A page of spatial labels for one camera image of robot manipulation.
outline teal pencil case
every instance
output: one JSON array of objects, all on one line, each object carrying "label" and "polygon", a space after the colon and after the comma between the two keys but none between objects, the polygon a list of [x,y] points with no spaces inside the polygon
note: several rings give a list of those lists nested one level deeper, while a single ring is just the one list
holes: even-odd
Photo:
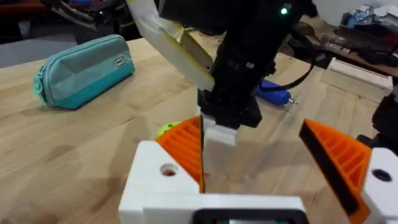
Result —
[{"label": "teal pencil case", "polygon": [[34,90],[47,106],[77,109],[134,71],[126,41],[109,35],[49,57],[34,77]]}]

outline cluttered workbench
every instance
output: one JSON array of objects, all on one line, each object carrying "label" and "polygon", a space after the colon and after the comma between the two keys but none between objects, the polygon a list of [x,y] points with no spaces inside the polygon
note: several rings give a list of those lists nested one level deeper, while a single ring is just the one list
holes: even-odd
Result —
[{"label": "cluttered workbench", "polygon": [[[218,42],[193,35],[213,56]],[[76,111],[49,110],[32,94],[43,61],[0,69],[1,223],[117,223],[118,204],[137,144],[159,127],[195,115],[197,88],[144,39],[128,42],[133,76]],[[276,58],[276,83],[309,65]],[[259,100],[262,121],[242,128],[227,173],[210,174],[208,192],[299,195],[311,223],[345,214],[299,139],[304,118],[356,137],[374,136],[377,103],[320,81],[314,69],[291,90],[298,105]]]}]

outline blue screwdriver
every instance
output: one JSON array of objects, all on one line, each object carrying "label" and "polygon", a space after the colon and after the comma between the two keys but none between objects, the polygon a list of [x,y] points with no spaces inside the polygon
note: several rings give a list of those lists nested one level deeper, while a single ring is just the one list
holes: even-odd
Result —
[{"label": "blue screwdriver", "polygon": [[[271,88],[271,87],[278,87],[278,84],[275,84],[273,82],[263,80],[261,83],[261,86],[263,88]],[[254,94],[263,100],[266,100],[274,105],[277,106],[283,106],[286,105],[287,103],[294,103],[298,104],[296,101],[291,99],[292,95],[289,93],[287,90],[283,91],[272,91],[272,92],[263,92],[260,90],[259,87],[257,87],[254,90]]]}]

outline screw hole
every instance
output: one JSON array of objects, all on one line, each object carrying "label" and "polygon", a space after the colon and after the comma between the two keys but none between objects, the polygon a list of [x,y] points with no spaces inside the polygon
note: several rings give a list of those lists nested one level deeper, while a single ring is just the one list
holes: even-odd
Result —
[{"label": "screw hole", "polygon": [[390,174],[382,169],[374,169],[374,170],[372,170],[372,174],[373,174],[373,176],[375,176],[375,178],[377,178],[381,181],[384,181],[384,182],[392,181],[392,177],[390,176]]},{"label": "screw hole", "polygon": [[172,177],[177,174],[178,167],[173,164],[164,164],[160,167],[160,173],[165,177]]}]

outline orange finned part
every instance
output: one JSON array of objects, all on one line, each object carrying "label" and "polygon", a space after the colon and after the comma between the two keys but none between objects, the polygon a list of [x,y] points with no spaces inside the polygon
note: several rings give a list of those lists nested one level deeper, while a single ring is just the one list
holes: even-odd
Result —
[{"label": "orange finned part", "polygon": [[304,120],[300,137],[321,168],[350,222],[363,223],[370,213],[361,198],[361,191],[371,149],[350,136],[308,119]]},{"label": "orange finned part", "polygon": [[200,192],[203,193],[200,116],[181,122],[156,141],[198,182]]}]

